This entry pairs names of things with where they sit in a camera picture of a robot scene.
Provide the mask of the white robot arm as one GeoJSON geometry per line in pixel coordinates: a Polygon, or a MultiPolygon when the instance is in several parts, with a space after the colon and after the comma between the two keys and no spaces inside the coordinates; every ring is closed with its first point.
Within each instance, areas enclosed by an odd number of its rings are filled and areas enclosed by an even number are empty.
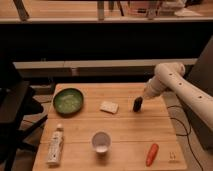
{"type": "Polygon", "coordinates": [[[213,131],[213,97],[186,81],[184,74],[185,66],[180,62],[157,64],[142,97],[152,99],[169,88],[213,131]]]}

